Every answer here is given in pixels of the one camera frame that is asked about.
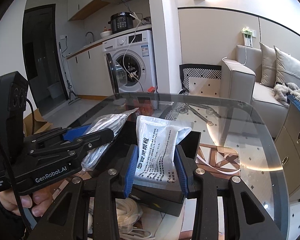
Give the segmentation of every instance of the black sleeve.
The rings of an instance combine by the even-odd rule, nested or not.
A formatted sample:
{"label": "black sleeve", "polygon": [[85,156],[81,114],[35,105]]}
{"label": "black sleeve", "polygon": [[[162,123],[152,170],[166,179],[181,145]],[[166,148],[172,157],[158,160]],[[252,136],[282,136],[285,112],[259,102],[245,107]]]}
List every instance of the black sleeve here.
{"label": "black sleeve", "polygon": [[0,240],[20,240],[24,233],[21,217],[6,210],[0,203]]}

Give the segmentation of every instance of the black door frame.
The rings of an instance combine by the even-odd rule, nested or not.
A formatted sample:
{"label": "black door frame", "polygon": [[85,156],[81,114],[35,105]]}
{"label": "black door frame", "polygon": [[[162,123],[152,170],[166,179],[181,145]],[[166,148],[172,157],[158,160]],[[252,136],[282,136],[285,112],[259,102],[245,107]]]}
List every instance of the black door frame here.
{"label": "black door frame", "polygon": [[[66,89],[65,81],[64,81],[63,75],[62,75],[62,70],[61,70],[60,61],[59,61],[58,47],[57,47],[57,37],[56,37],[56,4],[53,3],[53,4],[46,4],[46,5],[41,5],[41,6],[33,7],[33,8],[25,10],[24,14],[26,14],[28,12],[40,10],[40,9],[45,9],[45,8],[51,8],[52,9],[52,36],[53,36],[54,57],[55,57],[55,60],[56,60],[56,63],[57,63],[57,70],[58,70],[58,75],[59,75],[60,83],[61,83],[61,86],[62,86],[63,94],[65,95],[66,100],[68,100],[69,99],[68,91]],[[26,68],[26,60],[25,60],[24,49],[23,49],[23,41],[22,41],[22,51],[23,51],[23,61],[25,63],[26,75],[28,77],[28,72],[27,72],[27,68]],[[31,91],[31,93],[33,95],[34,102],[37,105],[37,101],[34,98],[34,94],[32,92],[32,88],[31,88],[30,82],[29,82],[29,87],[30,87],[30,91]]]}

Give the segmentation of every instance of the mop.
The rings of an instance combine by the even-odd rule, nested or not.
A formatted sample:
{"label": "mop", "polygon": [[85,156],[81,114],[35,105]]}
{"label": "mop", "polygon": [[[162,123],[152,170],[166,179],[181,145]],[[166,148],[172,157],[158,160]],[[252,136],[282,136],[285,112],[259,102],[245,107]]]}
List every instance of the mop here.
{"label": "mop", "polygon": [[76,101],[79,101],[81,98],[79,98],[77,96],[77,94],[72,90],[72,85],[70,84],[68,77],[67,77],[67,73],[66,73],[66,69],[65,69],[65,64],[63,63],[63,56],[62,56],[62,50],[61,50],[61,44],[59,43],[59,49],[60,49],[60,54],[61,54],[61,61],[62,61],[62,66],[63,66],[63,71],[65,72],[65,76],[66,76],[66,80],[67,80],[67,84],[68,84],[68,89],[69,89],[69,105],[73,104]]}

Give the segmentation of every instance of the cabinet handle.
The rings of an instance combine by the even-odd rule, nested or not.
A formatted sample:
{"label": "cabinet handle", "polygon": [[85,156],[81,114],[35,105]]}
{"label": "cabinet handle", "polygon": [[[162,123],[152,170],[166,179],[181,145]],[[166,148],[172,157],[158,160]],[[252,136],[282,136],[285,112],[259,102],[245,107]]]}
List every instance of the cabinet handle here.
{"label": "cabinet handle", "polygon": [[286,157],[282,160],[281,165],[282,165],[282,166],[285,165],[285,164],[287,163],[288,160],[289,160],[289,157],[286,156]]}
{"label": "cabinet handle", "polygon": [[300,142],[300,132],[299,132],[299,135],[298,135],[298,139],[297,139],[297,143]]}

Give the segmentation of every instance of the human hand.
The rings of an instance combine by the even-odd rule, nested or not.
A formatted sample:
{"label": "human hand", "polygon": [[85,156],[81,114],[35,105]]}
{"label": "human hand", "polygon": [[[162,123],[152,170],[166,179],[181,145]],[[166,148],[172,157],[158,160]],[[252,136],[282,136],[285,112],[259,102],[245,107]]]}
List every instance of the human hand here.
{"label": "human hand", "polygon": [[[33,202],[36,204],[32,208],[32,214],[35,217],[42,216],[53,201],[49,187],[45,187],[34,192],[32,194],[32,198],[29,195],[20,196],[20,198],[22,206],[25,208],[31,208]],[[12,213],[20,216],[20,211],[18,209],[17,201],[12,189],[0,192],[0,202],[6,210],[9,210]]]}

